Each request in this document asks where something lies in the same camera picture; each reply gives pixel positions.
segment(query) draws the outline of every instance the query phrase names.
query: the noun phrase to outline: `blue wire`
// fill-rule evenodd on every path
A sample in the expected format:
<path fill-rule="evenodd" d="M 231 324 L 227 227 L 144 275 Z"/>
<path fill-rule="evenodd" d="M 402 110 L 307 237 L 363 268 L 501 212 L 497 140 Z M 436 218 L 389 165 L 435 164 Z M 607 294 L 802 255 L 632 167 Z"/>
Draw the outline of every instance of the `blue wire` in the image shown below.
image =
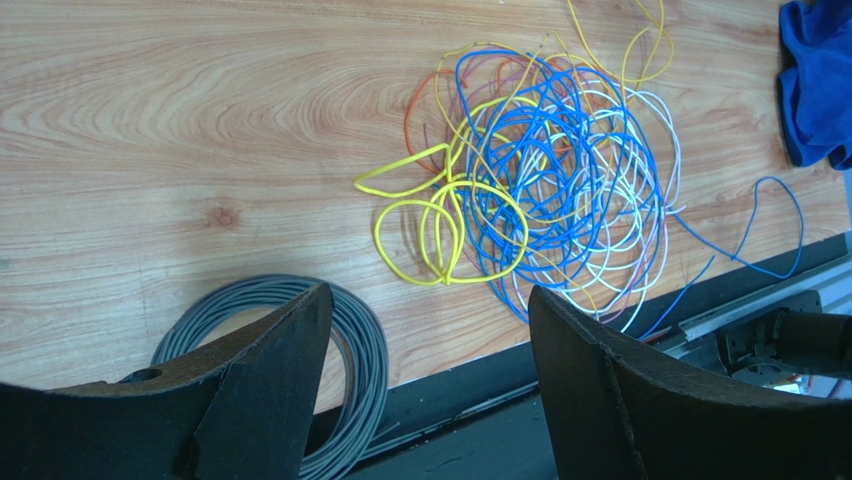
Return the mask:
<path fill-rule="evenodd" d="M 675 305 L 677 305 L 677 303 L 680 301 L 680 299 L 683 298 L 683 294 L 685 294 L 686 291 L 689 290 L 689 287 L 691 287 L 695 282 L 698 281 L 699 278 L 701 278 L 702 275 L 704 275 L 705 272 L 707 272 L 707 269 L 710 268 L 710 265 L 713 265 L 713 260 L 716 260 L 715 255 L 710 257 L 710 261 L 707 262 L 707 265 L 705 265 L 704 268 L 702 268 L 701 271 L 698 273 L 698 275 L 696 275 L 695 278 L 690 280 L 689 283 L 687 283 L 683 287 L 683 290 L 681 290 L 680 293 L 677 294 L 677 297 L 675 297 L 674 301 L 671 303 L 671 305 L 669 305 L 669 308 L 667 308 L 666 311 L 663 312 L 662 315 L 660 315 L 660 318 L 657 319 L 657 323 L 655 323 L 651 328 L 649 328 L 647 332 L 645 332 L 645 333 L 643 333 L 642 335 L 639 336 L 640 341 L 645 340 L 652 333 L 654 333 L 654 330 L 656 330 L 657 327 L 659 327 L 660 324 L 663 323 L 663 320 L 665 320 L 665 318 L 669 315 L 669 313 L 671 313 L 671 311 L 674 309 Z"/>
<path fill-rule="evenodd" d="M 506 56 L 514 56 L 515 52 L 505 49 L 488 49 L 475 51 L 461 57 L 455 67 L 455 82 L 458 98 L 464 117 L 469 125 L 479 125 L 473 118 L 469 105 L 469 99 L 464 95 L 465 87 L 462 82 L 464 72 L 474 58 L 491 56 L 493 59 L 502 60 Z M 645 132 L 633 113 L 627 108 L 625 98 L 621 96 L 621 88 L 611 81 L 606 75 L 588 67 L 575 67 L 573 71 L 558 71 L 544 60 L 537 58 L 531 68 L 535 69 L 537 75 L 542 79 L 537 85 L 521 88 L 515 97 L 537 98 L 535 105 L 519 102 L 509 102 L 505 99 L 490 109 L 480 112 L 480 120 L 483 125 L 480 128 L 471 129 L 469 141 L 471 146 L 467 147 L 464 162 L 467 166 L 467 179 L 485 183 L 491 186 L 502 184 L 509 195 L 518 204 L 522 205 L 526 214 L 535 220 L 539 220 L 542 227 L 529 231 L 528 246 L 536 251 L 558 251 L 561 258 L 554 260 L 555 267 L 550 264 L 539 265 L 533 263 L 534 254 L 531 251 L 521 253 L 521 249 L 515 244 L 504 240 L 505 238 L 516 238 L 523 231 L 521 218 L 514 209 L 509 208 L 497 195 L 484 190 L 458 191 L 462 199 L 462 209 L 469 221 L 465 222 L 466 235 L 476 249 L 479 268 L 484 274 L 503 270 L 514 263 L 518 255 L 524 255 L 514 272 L 522 280 L 531 284 L 542 285 L 548 288 L 566 289 L 572 286 L 569 280 L 559 281 L 555 277 L 551 281 L 541 281 L 537 275 L 547 274 L 558 269 L 570 279 L 577 278 L 581 272 L 588 269 L 588 262 L 593 254 L 603 251 L 608 245 L 602 238 L 604 222 L 613 217 L 639 216 L 641 225 L 636 231 L 632 231 L 628 237 L 620 241 L 633 241 L 649 222 L 663 222 L 666 217 L 666 199 L 658 180 L 656 159 L 648 147 L 650 145 Z M 575 81 L 575 73 L 589 74 L 606 84 L 614 93 L 617 104 L 609 109 L 609 115 L 605 121 L 609 129 L 603 132 L 591 133 L 593 125 L 599 120 L 593 119 L 579 106 L 582 103 L 581 87 Z M 546 134 L 547 125 L 555 127 L 557 131 L 564 133 L 561 141 L 571 146 L 567 152 L 557 154 L 554 150 L 553 140 Z M 635 135 L 627 133 L 627 125 L 632 126 Z M 513 141 L 498 141 L 495 135 L 511 138 L 507 133 L 521 127 L 521 138 Z M 618 144 L 618 157 L 615 159 L 615 175 L 621 174 L 629 168 L 631 158 L 628 151 L 633 150 L 643 156 L 647 162 L 648 172 L 633 169 L 633 185 L 638 185 L 638 198 L 635 203 L 621 207 L 617 212 L 610 212 L 613 199 L 617 193 L 616 182 L 610 182 L 608 187 L 604 186 L 607 177 L 604 167 L 595 161 L 594 149 L 606 141 L 613 145 Z M 531 158 L 546 159 L 546 168 L 532 168 L 526 170 Z M 574 168 L 566 168 L 573 161 Z M 770 272 L 757 267 L 742 258 L 740 253 L 746 243 L 751 227 L 754 223 L 758 208 L 758 189 L 760 185 L 768 180 L 779 183 L 793 199 L 798 211 L 800 223 L 799 250 L 796 260 L 790 271 L 786 274 Z M 555 186 L 548 188 L 546 195 L 539 195 L 536 185 L 541 182 Z M 585 198 L 591 199 L 586 205 Z M 731 253 L 713 244 L 706 238 L 693 230 L 686 221 L 678 214 L 674 218 L 693 236 L 702 243 L 709 246 L 719 254 L 729 257 L 776 278 L 787 278 L 798 267 L 801 257 L 801 249 L 804 243 L 804 216 L 798 200 L 790 188 L 776 177 L 764 177 L 755 184 L 754 209 L 746 227 L 745 234 L 737 249 Z M 481 215 L 473 214 L 477 209 Z M 654 265 L 661 252 L 663 228 L 658 225 L 653 237 L 653 246 L 650 251 L 647 267 L 638 272 L 632 282 L 627 285 L 617 296 L 620 299 L 627 291 L 633 289 L 646 281 L 650 275 L 651 266 Z M 640 338 L 650 335 L 671 312 L 674 306 L 688 290 L 710 267 L 713 258 L 707 266 L 688 283 L 675 301 L 657 320 L 655 325 Z M 527 312 L 520 309 L 510 296 L 510 286 L 507 285 L 507 277 L 502 277 L 489 285 L 494 294 L 506 303 L 512 312 L 520 319 L 527 321 Z"/>

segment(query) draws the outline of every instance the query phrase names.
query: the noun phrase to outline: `tangled wires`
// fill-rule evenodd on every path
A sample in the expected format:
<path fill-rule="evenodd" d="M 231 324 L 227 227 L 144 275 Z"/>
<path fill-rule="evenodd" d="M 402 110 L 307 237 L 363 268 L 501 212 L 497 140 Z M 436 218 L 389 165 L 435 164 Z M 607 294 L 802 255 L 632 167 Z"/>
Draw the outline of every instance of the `tangled wires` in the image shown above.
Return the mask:
<path fill-rule="evenodd" d="M 490 79 L 470 86 L 487 71 Z M 374 240 L 389 267 L 418 284 L 490 282 L 523 320 L 532 285 L 559 291 L 592 315 L 620 312 L 631 295 L 644 299 L 665 264 L 665 220 L 680 183 L 680 145 L 665 103 L 567 53 L 542 58 L 499 44 L 474 45 L 460 53 L 454 70 L 439 65 L 437 72 L 427 82 L 449 73 L 454 80 L 449 109 L 438 104 L 445 142 L 356 179 L 362 191 L 388 198 L 434 191 L 429 201 L 400 200 L 379 215 Z M 666 184 L 628 109 L 634 101 L 670 132 L 674 159 Z M 413 162 L 434 177 L 405 192 L 363 184 Z M 407 275 L 384 251 L 382 222 L 406 205 L 424 209 L 418 239 L 435 274 L 429 280 Z M 448 258 L 441 251 L 444 227 L 453 245 Z M 481 277 L 454 275 L 462 255 Z M 592 285 L 612 292 L 607 304 L 595 304 Z M 577 292 L 587 301 L 577 301 Z"/>
<path fill-rule="evenodd" d="M 284 305 L 319 280 L 292 275 L 262 275 L 215 290 L 199 300 L 166 334 L 151 364 L 183 355 L 225 320 L 239 312 Z M 346 393 L 340 419 L 329 439 L 302 460 L 301 479 L 342 478 L 373 438 L 387 399 L 388 351 L 376 315 L 353 294 L 331 285 L 334 299 L 331 338 L 346 368 Z"/>

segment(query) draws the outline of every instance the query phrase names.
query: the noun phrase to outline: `hole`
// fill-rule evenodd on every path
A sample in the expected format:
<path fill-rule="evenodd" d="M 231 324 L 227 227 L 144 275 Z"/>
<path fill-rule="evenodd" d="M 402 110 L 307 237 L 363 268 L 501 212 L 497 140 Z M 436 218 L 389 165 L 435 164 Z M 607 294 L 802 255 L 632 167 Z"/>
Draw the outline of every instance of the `hole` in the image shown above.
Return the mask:
<path fill-rule="evenodd" d="M 119 380 L 118 383 L 139 383 L 144 382 L 145 380 L 151 380 L 152 378 L 157 378 L 163 374 L 163 371 L 159 368 L 143 368 L 142 370 L 137 370 L 130 375 Z"/>

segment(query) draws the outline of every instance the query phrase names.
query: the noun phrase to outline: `wire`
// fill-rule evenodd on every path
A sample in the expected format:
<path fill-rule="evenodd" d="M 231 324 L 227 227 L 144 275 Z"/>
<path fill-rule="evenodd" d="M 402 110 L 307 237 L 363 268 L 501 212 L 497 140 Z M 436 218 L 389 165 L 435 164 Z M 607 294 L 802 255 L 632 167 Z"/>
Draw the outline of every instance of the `wire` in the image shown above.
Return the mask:
<path fill-rule="evenodd" d="M 804 216 L 795 195 L 780 179 L 765 177 L 755 184 L 754 210 L 733 253 L 701 236 L 680 215 L 686 207 L 676 206 L 682 159 L 674 121 L 660 97 L 640 88 L 668 69 L 674 58 L 674 41 L 665 29 L 664 2 L 659 0 L 660 15 L 654 18 L 641 0 L 635 0 L 651 26 L 628 43 L 618 73 L 592 52 L 572 1 L 566 1 L 588 58 L 570 53 L 554 32 L 532 53 L 497 42 L 473 43 L 446 53 L 419 86 L 406 112 L 403 127 L 411 155 L 356 177 L 357 189 L 396 200 L 381 211 L 373 227 L 376 249 L 388 267 L 417 285 L 488 283 L 525 322 L 526 297 L 533 285 L 561 293 L 603 323 L 613 322 L 635 302 L 622 332 L 630 329 L 665 269 L 668 217 L 732 261 L 776 278 L 792 274 L 804 243 Z M 656 35 L 647 60 L 638 77 L 630 78 L 631 52 L 652 31 Z M 550 39 L 558 42 L 561 51 L 541 56 Z M 662 67 L 649 73 L 663 40 L 669 56 Z M 453 61 L 453 68 L 445 68 Z M 494 72 L 490 77 L 488 68 Z M 479 85 L 473 85 L 474 78 Z M 437 136 L 442 141 L 435 143 L 434 133 L 430 135 L 424 124 L 426 148 L 417 152 L 410 135 L 411 119 L 430 83 L 445 131 L 443 138 Z M 449 94 L 448 102 L 443 100 L 442 87 Z M 646 109 L 667 130 L 673 145 L 668 181 L 662 178 L 631 104 Z M 365 184 L 412 163 L 420 164 L 431 178 L 404 191 Z M 769 180 L 787 191 L 799 216 L 799 249 L 786 274 L 740 257 L 757 214 L 758 190 Z M 412 198 L 425 192 L 431 192 L 428 200 Z M 388 214 L 404 207 L 422 209 L 416 239 L 430 272 L 425 279 L 405 273 L 382 241 Z M 449 242 L 445 241 L 447 231 Z M 449 252 L 445 252 L 446 243 Z M 478 276 L 455 273 L 463 255 L 477 267 Z M 653 333 L 712 262 L 684 287 L 643 338 Z M 592 295 L 593 288 L 608 296 L 605 302 Z"/>
<path fill-rule="evenodd" d="M 280 307 L 319 283 L 322 281 L 310 277 L 280 274 L 225 285 L 183 314 L 160 342 L 151 364 L 195 349 L 216 327 L 237 313 Z M 329 285 L 334 300 L 331 338 L 343 357 L 346 393 L 331 436 L 302 460 L 300 479 L 343 478 L 373 439 L 387 399 L 388 350 L 376 315 L 349 291 Z"/>

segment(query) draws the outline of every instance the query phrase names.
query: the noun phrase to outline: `orange wire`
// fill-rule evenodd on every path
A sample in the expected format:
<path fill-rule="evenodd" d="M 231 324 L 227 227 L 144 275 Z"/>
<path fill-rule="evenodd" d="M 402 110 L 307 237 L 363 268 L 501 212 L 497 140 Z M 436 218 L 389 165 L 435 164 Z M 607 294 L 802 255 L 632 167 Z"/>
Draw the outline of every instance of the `orange wire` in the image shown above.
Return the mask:
<path fill-rule="evenodd" d="M 439 73 L 445 75 L 455 75 L 456 72 L 444 69 L 430 73 L 429 76 L 427 76 L 423 80 L 423 83 L 420 84 L 420 87 L 417 89 L 417 91 L 414 92 L 414 97 L 412 97 L 411 103 L 408 105 L 408 111 L 405 112 L 405 119 L 402 121 L 402 128 L 403 133 L 405 134 L 405 146 L 408 147 L 408 153 L 410 155 L 414 155 L 415 153 L 414 146 L 411 145 L 411 134 L 409 133 L 409 125 L 411 124 L 411 114 L 414 113 L 414 109 L 417 107 L 417 101 L 420 100 L 420 97 L 423 95 L 423 90 L 426 88 L 426 85 L 428 85 L 429 82 L 433 78 L 435 78 Z M 467 82 L 465 82 L 463 78 L 461 79 L 461 83 L 464 88 L 467 88 Z M 441 173 L 441 171 L 435 168 L 435 166 L 429 165 L 423 160 L 418 160 L 417 163 L 420 164 L 421 167 L 425 168 L 426 170 L 429 170 L 430 172 L 436 175 Z"/>

